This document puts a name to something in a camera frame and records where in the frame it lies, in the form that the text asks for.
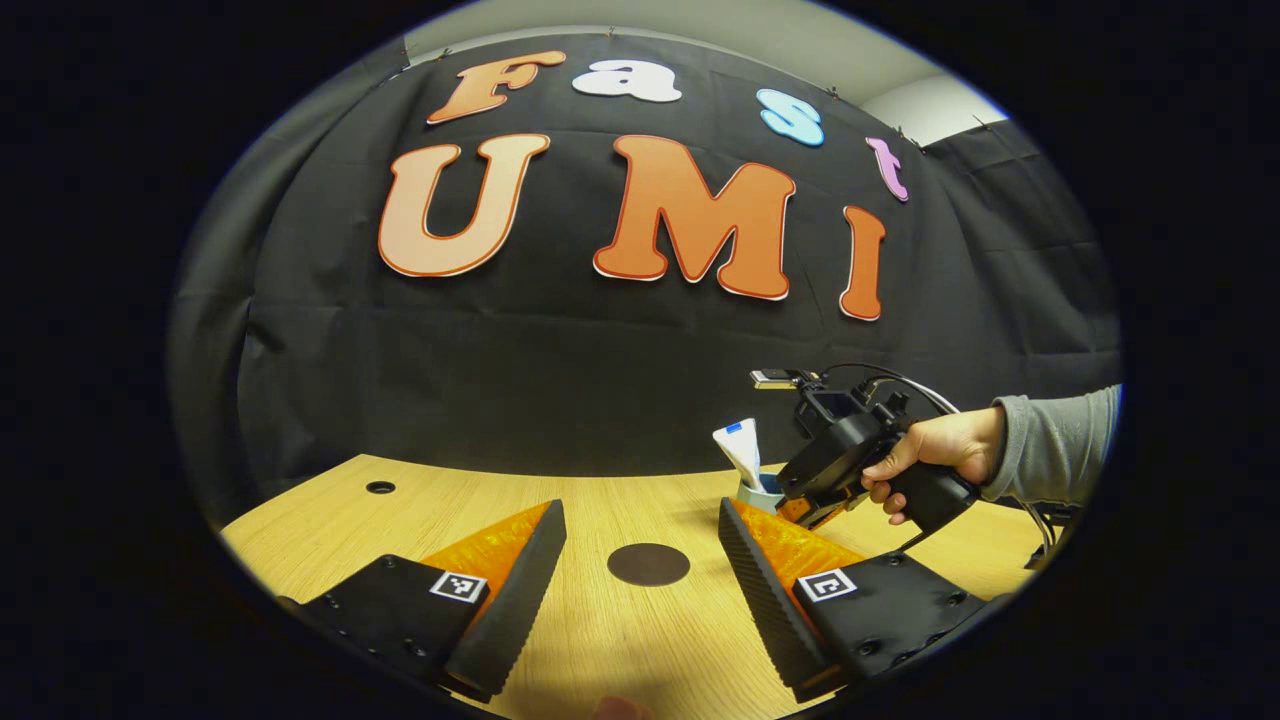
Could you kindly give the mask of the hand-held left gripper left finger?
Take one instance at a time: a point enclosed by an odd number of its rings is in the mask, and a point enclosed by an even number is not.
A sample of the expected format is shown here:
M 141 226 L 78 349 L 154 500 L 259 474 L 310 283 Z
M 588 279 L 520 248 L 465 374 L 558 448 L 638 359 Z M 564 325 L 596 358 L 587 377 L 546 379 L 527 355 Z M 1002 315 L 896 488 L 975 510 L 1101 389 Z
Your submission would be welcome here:
M 488 703 L 529 641 L 566 537 L 564 505 L 552 500 L 424 559 L 384 553 L 311 600 L 280 602 L 379 667 Z

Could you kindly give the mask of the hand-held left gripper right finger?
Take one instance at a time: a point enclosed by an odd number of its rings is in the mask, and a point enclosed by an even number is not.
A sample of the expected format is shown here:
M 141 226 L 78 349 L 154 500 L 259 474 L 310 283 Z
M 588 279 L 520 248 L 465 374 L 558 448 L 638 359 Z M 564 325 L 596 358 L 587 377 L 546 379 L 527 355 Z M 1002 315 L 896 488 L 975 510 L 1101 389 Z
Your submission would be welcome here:
M 736 498 L 719 505 L 721 546 L 765 652 L 799 702 L 890 676 L 991 611 L 904 552 L 864 557 Z

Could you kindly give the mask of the dark round coaster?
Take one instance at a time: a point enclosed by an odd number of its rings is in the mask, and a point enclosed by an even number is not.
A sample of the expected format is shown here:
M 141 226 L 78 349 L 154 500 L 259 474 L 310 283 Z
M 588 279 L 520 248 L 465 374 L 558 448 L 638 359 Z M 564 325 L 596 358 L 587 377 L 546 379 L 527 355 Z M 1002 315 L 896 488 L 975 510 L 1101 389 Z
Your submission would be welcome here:
M 605 561 L 618 580 L 639 587 L 663 587 L 681 582 L 691 570 L 689 556 L 669 544 L 632 543 L 618 547 Z

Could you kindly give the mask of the grey-blue cup with wooden handle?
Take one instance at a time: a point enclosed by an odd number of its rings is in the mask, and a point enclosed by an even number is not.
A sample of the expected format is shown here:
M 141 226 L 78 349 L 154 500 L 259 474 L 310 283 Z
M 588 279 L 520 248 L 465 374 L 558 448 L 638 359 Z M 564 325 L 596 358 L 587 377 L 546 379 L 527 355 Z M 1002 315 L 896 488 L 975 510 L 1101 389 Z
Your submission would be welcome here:
M 762 471 L 756 486 L 751 486 L 748 480 L 739 483 L 736 500 L 769 515 L 776 515 L 777 507 L 786 501 L 786 496 L 778 483 L 777 474 Z

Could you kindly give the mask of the wooden desktop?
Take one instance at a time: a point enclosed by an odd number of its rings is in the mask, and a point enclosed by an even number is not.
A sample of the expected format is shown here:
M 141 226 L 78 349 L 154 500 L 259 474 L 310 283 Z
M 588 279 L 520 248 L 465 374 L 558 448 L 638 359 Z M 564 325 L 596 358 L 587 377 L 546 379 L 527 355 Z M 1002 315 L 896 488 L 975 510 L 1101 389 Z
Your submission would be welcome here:
M 776 720 L 801 705 L 774 670 L 718 538 L 721 500 L 737 487 L 727 462 L 694 474 L 545 477 L 360 455 L 243 512 L 221 539 L 271 594 L 305 602 L 378 556 L 419 560 L 559 500 L 562 555 L 490 703 L 417 685 L 330 638 L 324 648 L 436 714 L 588 720 L 616 696 L 652 720 Z M 616 579 L 611 552 L 645 542 L 685 552 L 690 573 L 663 587 Z

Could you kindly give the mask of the white toothpaste tube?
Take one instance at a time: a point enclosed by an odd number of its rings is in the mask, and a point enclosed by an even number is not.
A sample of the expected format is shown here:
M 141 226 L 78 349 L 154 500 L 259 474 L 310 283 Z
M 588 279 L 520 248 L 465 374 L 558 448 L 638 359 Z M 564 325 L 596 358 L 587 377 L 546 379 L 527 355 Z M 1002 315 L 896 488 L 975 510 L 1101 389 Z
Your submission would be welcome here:
M 754 492 L 764 492 L 762 483 L 762 457 L 758 445 L 756 420 L 746 418 L 722 427 L 712 438 L 739 474 L 740 483 Z

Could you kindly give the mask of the black backdrop cloth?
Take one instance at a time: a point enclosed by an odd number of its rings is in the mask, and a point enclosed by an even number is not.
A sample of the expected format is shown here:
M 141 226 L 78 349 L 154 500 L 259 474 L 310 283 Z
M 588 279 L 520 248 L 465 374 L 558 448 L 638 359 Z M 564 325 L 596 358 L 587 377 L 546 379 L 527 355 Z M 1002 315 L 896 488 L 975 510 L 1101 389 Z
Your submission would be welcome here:
M 353 67 L 238 160 L 179 265 L 168 380 L 220 527 L 358 454 L 552 477 L 801 441 L 758 368 L 961 407 L 1119 383 L 1097 233 L 1010 120 L 919 149 L 751 58 L 557 33 Z

